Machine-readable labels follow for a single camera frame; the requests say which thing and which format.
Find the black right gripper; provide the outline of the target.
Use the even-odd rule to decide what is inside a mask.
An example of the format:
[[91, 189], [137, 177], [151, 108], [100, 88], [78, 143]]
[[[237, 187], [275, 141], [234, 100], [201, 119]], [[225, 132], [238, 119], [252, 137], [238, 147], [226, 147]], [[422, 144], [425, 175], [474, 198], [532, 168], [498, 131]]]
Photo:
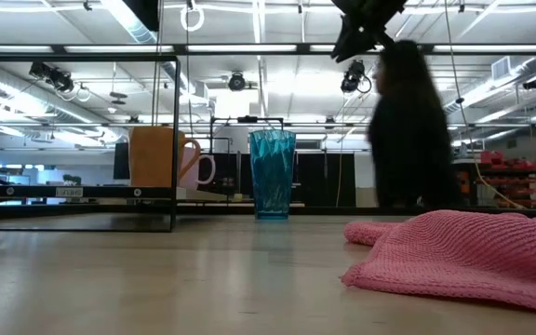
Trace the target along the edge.
[[395, 40], [386, 33], [386, 24], [402, 13], [407, 0], [332, 0], [342, 12], [342, 27], [330, 52], [337, 63], [366, 50], [393, 47]]

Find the teal faceted plastic tumbler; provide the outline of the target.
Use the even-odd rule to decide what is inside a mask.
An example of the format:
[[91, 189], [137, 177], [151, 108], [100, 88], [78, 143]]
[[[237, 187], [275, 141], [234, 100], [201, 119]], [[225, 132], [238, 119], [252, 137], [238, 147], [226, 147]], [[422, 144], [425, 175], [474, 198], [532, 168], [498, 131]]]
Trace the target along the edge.
[[282, 129], [249, 134], [250, 168], [255, 216], [285, 220], [289, 214], [296, 134]]

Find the pale pink mug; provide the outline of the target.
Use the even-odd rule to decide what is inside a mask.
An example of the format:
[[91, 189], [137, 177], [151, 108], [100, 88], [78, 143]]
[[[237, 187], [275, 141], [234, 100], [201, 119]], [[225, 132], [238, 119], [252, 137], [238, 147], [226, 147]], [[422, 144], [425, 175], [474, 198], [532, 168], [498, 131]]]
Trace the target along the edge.
[[200, 185], [210, 184], [215, 177], [216, 162], [213, 155], [196, 155], [194, 148], [185, 147], [181, 163], [179, 186], [189, 190], [197, 190]]

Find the orange mug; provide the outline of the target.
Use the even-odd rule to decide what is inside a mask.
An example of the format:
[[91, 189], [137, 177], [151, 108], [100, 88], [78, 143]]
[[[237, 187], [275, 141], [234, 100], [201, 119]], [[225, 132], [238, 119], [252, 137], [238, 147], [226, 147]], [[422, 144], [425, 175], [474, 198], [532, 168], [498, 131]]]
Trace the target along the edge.
[[128, 138], [130, 185], [171, 188], [200, 155], [199, 142], [172, 127], [134, 127]]

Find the person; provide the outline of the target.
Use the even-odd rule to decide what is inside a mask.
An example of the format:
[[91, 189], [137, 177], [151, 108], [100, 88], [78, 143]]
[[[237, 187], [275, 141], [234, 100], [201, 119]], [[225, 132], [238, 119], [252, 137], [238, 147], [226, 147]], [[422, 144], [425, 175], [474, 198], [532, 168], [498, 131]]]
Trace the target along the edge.
[[424, 55], [410, 40], [380, 53], [380, 95], [368, 142], [381, 208], [452, 208], [462, 203], [448, 121]]

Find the rack with red bins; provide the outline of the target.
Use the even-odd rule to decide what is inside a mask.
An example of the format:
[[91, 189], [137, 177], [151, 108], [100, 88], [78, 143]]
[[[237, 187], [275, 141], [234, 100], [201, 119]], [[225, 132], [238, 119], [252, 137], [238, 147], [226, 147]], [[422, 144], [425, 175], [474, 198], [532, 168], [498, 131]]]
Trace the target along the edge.
[[459, 153], [453, 165], [468, 206], [536, 208], [536, 164], [502, 152]]

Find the pink knitted cloth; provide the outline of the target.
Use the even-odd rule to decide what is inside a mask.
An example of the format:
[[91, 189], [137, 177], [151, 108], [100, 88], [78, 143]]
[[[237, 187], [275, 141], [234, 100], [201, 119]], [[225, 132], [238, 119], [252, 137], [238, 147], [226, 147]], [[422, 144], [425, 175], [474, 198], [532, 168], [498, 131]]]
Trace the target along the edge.
[[536, 311], [536, 218], [436, 210], [403, 222], [350, 222], [344, 236], [370, 248], [342, 275], [348, 287]]

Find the silver ceiling duct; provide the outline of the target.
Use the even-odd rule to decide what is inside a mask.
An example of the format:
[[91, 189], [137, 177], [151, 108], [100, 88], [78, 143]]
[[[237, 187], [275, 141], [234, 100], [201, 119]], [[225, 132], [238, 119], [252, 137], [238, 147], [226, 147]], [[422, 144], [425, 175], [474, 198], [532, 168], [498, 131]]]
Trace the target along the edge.
[[[151, 47], [155, 53], [168, 53], [168, 49], [160, 47], [161, 16], [164, 0], [100, 0], [102, 6], [129, 34], [138, 45]], [[199, 81], [186, 78], [183, 70], [178, 70], [175, 62], [159, 62], [157, 71], [165, 74], [173, 82], [178, 80], [179, 91], [184, 99], [206, 100], [207, 88]]]

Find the wooden shelf with black frame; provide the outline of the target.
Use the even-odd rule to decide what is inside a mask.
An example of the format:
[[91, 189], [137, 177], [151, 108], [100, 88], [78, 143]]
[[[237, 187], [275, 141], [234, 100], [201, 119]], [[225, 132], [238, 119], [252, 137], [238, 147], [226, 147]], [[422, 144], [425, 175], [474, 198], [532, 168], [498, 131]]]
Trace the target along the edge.
[[[61, 61], [61, 62], [172, 62], [176, 72], [181, 71], [181, 63], [177, 57], [160, 53], [70, 53], [70, 54], [37, 54], [37, 53], [0, 53], [0, 62], [8, 61]], [[174, 230], [177, 212], [177, 186], [179, 168], [179, 95], [174, 91], [173, 135], [171, 155], [171, 183], [168, 187], [105, 187], [105, 186], [0, 186], [0, 195], [5, 199], [12, 196], [29, 198], [36, 196], [57, 198], [135, 198], [143, 199], [149, 195], [152, 199], [167, 198], [170, 200], [169, 226], [167, 233]]]

